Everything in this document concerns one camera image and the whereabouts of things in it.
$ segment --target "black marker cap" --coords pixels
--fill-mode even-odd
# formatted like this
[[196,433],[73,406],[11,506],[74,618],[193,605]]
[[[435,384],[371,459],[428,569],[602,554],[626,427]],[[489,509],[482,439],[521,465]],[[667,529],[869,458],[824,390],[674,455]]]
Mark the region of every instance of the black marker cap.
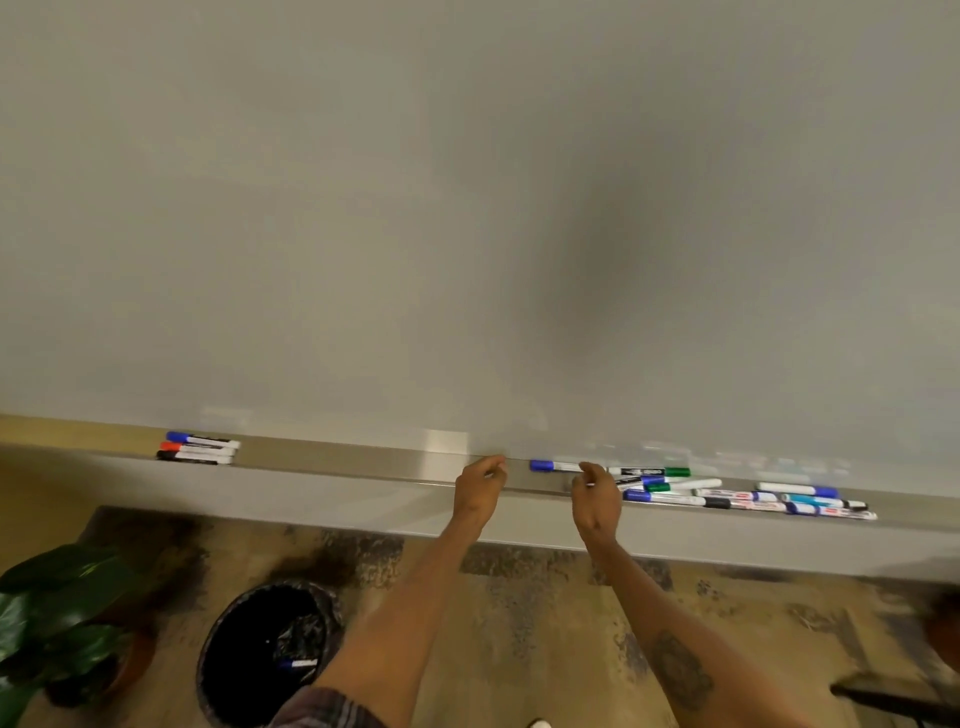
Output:
[[704,508],[730,508],[730,499],[728,497],[706,496],[704,498]]

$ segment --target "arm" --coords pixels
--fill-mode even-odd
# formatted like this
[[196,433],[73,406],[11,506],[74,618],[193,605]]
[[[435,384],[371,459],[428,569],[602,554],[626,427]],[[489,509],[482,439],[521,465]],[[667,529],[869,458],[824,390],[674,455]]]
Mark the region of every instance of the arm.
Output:
[[581,463],[573,520],[607,575],[681,728],[809,725],[761,670],[685,612],[616,541],[623,496],[599,465]]
[[314,682],[346,695],[389,728],[407,728],[444,606],[468,547],[493,515],[507,482],[506,458],[486,457],[457,478],[453,516],[379,608],[347,632]]

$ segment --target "blue marker cap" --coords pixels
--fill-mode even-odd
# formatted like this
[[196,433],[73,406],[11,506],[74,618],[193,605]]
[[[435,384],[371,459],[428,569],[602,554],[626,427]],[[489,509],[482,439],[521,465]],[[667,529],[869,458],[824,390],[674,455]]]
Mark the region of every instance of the blue marker cap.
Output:
[[646,491],[629,490],[623,492],[624,500],[634,500],[637,503],[649,503],[650,494]]

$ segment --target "hand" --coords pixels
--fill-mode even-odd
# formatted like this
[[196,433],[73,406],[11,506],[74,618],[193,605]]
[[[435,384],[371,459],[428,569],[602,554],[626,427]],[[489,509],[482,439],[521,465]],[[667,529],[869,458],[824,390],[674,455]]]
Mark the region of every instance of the hand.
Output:
[[623,494],[613,476],[596,463],[581,463],[584,475],[573,478],[573,522],[587,550],[616,543],[616,525],[623,509]]
[[474,528],[475,538],[480,538],[506,482],[507,458],[503,455],[490,455],[467,465],[455,484],[450,522]]

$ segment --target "green marker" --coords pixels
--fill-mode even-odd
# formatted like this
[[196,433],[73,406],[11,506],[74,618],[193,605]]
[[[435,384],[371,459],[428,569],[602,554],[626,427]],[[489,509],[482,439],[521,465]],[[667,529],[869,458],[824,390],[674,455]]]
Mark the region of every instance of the green marker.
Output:
[[690,477],[690,468],[607,468],[611,475],[651,475],[653,477]]

